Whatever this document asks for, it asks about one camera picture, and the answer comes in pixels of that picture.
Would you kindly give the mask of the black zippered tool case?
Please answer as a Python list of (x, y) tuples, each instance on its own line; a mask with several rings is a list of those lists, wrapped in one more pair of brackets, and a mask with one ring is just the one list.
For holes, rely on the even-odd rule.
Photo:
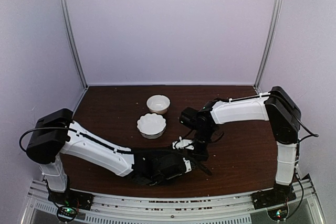
[[(188, 156), (187, 154), (183, 153), (182, 151), (173, 150), (169, 148), (135, 148), (135, 149), (132, 149), (132, 153), (134, 154), (134, 156), (142, 155), (146, 157), (159, 157), (159, 156), (164, 156), (164, 155), (177, 155), (177, 156), (181, 156), (182, 158), (183, 157), (192, 158)], [(203, 171), (207, 175), (212, 175), (212, 172), (205, 165), (203, 165), (200, 161), (196, 161), (195, 159), (193, 159), (193, 161), (195, 161), (196, 166), (201, 171)]]

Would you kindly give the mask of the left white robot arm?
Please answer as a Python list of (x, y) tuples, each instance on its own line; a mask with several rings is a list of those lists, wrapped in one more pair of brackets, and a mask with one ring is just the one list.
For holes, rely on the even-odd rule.
[(190, 160), (171, 147), (120, 146), (87, 131), (72, 115), (71, 110), (60, 109), (40, 118), (33, 129), (21, 135), (21, 138), (30, 135), (22, 150), (39, 164), (48, 188), (64, 205), (71, 205), (76, 197), (68, 188), (69, 178), (63, 169), (61, 154), (81, 158), (140, 185), (158, 185), (192, 170)]

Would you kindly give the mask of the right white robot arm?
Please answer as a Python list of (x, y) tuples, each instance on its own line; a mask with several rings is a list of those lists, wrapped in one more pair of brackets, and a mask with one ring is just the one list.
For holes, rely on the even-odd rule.
[(269, 192), (272, 203), (279, 204), (289, 196), (292, 180), (299, 162), (300, 129), (310, 137), (318, 137), (301, 121), (301, 111), (280, 86), (255, 96), (208, 101), (201, 109), (185, 108), (179, 117), (185, 127), (195, 132), (193, 139), (180, 137), (172, 144), (175, 150), (188, 150), (197, 160), (208, 159), (207, 146), (219, 125), (240, 121), (268, 121), (277, 143), (277, 172), (273, 189)]

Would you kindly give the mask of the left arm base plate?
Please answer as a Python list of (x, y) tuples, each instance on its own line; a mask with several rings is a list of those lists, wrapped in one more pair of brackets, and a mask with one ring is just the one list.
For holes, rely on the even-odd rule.
[(93, 203), (93, 194), (70, 190), (67, 193), (50, 192), (48, 200), (58, 206), (68, 206), (79, 210), (90, 210)]

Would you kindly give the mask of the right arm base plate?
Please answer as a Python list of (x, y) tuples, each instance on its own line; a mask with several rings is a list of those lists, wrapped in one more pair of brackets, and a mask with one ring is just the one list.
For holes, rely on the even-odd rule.
[(286, 195), (283, 192), (276, 191), (274, 189), (260, 190), (251, 194), (254, 209), (269, 208), (285, 204), (286, 202), (295, 200), (296, 198), (297, 197), (294, 192), (290, 192)]

